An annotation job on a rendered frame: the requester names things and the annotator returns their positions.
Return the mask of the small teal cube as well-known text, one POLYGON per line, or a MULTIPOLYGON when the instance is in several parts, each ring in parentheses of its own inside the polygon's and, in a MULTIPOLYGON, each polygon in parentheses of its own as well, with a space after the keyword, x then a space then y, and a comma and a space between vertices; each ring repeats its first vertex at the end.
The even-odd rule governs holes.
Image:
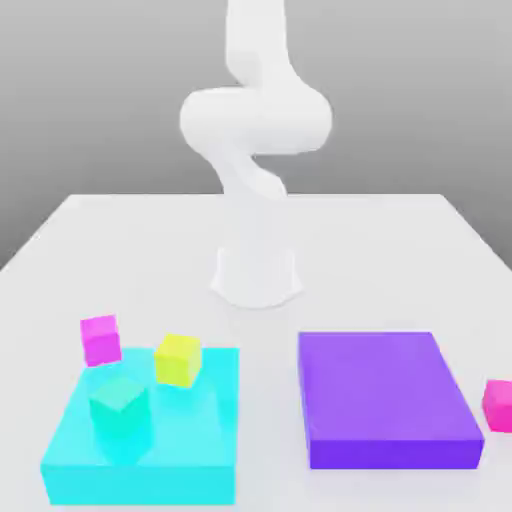
POLYGON ((151 448, 150 394, 146 386, 117 376, 88 397, 93 426, 105 456, 119 465, 136 464, 151 448))

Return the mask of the small magenta cube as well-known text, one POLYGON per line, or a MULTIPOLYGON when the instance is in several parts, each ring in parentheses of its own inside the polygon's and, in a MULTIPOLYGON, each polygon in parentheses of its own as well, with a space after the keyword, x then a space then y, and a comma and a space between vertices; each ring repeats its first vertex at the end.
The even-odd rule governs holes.
POLYGON ((105 315, 80 321, 81 342, 88 367, 120 361, 122 351, 115 315, 105 315))

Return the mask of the large purple box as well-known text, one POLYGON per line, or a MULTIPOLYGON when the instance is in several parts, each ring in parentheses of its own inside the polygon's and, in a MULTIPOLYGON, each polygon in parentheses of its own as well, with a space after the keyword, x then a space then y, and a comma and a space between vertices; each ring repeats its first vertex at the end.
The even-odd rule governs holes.
POLYGON ((478 467, 484 437, 429 332, 302 332, 312 469, 478 467))

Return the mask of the small pink cube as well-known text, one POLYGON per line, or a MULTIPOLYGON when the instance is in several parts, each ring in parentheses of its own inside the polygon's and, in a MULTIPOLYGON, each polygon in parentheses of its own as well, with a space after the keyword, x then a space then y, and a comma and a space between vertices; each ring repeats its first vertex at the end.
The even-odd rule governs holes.
POLYGON ((491 431, 512 433, 512 381, 488 380, 482 409, 491 431))

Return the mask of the small yellow cube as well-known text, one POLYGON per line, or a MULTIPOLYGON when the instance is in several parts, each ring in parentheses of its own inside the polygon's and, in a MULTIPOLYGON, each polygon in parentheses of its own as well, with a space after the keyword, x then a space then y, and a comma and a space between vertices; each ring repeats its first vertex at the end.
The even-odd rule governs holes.
POLYGON ((167 334, 154 353, 159 384, 191 388, 202 365, 202 347, 196 337, 167 334))

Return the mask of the large cyan box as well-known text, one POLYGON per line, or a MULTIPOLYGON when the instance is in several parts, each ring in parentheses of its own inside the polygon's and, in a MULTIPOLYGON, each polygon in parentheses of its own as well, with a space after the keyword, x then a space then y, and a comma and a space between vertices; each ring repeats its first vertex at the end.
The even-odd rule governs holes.
POLYGON ((40 470, 53 505, 231 505, 236 500, 239 351, 204 348, 189 389, 156 380, 154 352, 83 369, 40 470), (125 377, 148 393, 136 427, 115 435, 91 395, 125 377))

